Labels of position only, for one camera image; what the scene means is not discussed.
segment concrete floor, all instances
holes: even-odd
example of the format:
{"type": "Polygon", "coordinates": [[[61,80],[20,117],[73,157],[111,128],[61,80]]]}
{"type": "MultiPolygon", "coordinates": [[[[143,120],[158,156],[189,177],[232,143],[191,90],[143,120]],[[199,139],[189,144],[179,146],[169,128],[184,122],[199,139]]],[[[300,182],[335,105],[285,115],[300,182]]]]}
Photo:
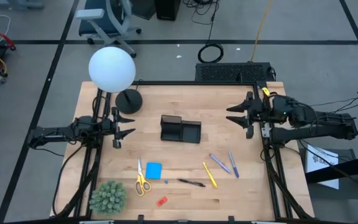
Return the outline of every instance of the concrete floor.
{"type": "MultiPolygon", "coordinates": [[[[42,87],[58,45],[34,44],[31,40],[59,40],[74,0],[49,0],[45,9],[10,11],[8,36],[13,40],[29,40],[20,44],[6,58],[10,77],[0,85],[0,206],[21,151],[26,132],[34,115],[42,87]]],[[[268,0],[226,0],[216,14],[212,39],[253,40],[268,0]]],[[[85,4],[80,0],[78,9],[85,4]]],[[[346,1],[358,26],[358,1],[346,1]]],[[[132,23],[142,26],[143,33],[133,33],[131,40],[206,40],[209,26],[191,21],[192,9],[181,6],[175,22],[134,17],[132,23]]],[[[195,17],[207,22],[210,16],[195,17]]],[[[0,32],[6,30],[6,18],[0,17],[0,32]]],[[[85,40],[78,36],[78,20],[73,20],[67,40],[85,40]]],[[[261,40],[357,40],[338,0],[274,1],[267,16],[261,40]]],[[[194,80],[197,53],[202,44],[136,44],[136,79],[194,80]]],[[[74,114],[83,81],[90,80],[87,66],[92,54],[102,45],[65,44],[48,91],[39,126],[65,126],[74,114]]],[[[224,44],[221,62],[246,62],[252,44],[224,44]]],[[[217,54],[206,50],[205,60],[217,54]]],[[[343,100],[357,96],[358,45],[264,45],[260,44],[254,61],[270,62],[277,80],[284,82],[288,95],[309,104],[343,100]]],[[[331,111],[341,105],[318,109],[331,111]]],[[[348,111],[357,117],[358,107],[348,111]]],[[[318,138],[312,143],[327,148],[355,149],[353,141],[318,138]]],[[[64,144],[49,144],[49,149],[64,153],[64,144]]],[[[46,152],[30,151],[5,222],[47,218],[52,204],[62,158],[46,152]]],[[[358,201],[313,199],[315,214],[323,220],[358,222],[358,201]]]]}

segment succulent plant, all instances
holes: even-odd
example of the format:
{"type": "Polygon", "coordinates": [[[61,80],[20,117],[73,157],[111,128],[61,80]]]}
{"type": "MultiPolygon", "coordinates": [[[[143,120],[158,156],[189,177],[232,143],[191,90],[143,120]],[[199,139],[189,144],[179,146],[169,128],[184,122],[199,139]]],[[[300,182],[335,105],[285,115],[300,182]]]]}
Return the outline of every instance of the succulent plant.
{"type": "Polygon", "coordinates": [[[127,191],[122,183],[110,180],[92,192],[90,209],[100,215],[117,215],[126,205],[127,191]]]}

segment black pen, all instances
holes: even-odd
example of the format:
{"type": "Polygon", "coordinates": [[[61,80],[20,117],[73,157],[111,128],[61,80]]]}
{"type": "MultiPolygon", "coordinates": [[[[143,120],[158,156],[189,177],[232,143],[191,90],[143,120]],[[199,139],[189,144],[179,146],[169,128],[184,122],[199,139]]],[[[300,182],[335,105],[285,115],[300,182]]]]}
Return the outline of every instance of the black pen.
{"type": "Polygon", "coordinates": [[[197,186],[200,186],[200,187],[205,187],[205,185],[203,183],[193,182],[193,181],[184,180],[184,179],[177,179],[177,180],[179,180],[180,182],[183,182],[183,183],[193,184],[193,185],[197,185],[197,186]]]}

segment office chair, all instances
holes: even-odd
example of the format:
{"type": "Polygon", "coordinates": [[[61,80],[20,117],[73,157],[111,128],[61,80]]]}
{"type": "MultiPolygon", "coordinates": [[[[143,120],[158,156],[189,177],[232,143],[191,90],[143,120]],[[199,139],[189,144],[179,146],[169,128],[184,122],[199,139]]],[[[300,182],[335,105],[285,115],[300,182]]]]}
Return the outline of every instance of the office chair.
{"type": "Polygon", "coordinates": [[[81,19],[79,29],[80,36],[88,36],[88,43],[94,44],[93,37],[101,38],[104,45],[118,41],[129,49],[131,57],[135,58],[136,53],[123,38],[128,32],[136,30],[142,32],[140,27],[131,27],[132,4],[129,0],[87,0],[84,10],[78,10],[75,17],[81,19]]]}

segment black speaker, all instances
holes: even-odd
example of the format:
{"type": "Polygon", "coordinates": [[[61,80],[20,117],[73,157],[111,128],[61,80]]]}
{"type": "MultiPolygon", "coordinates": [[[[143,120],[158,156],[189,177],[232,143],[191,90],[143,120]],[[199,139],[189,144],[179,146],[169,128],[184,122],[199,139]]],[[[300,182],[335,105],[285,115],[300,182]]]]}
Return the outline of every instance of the black speaker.
{"type": "Polygon", "coordinates": [[[158,19],[174,21],[177,18],[181,0],[154,0],[158,19]]]}

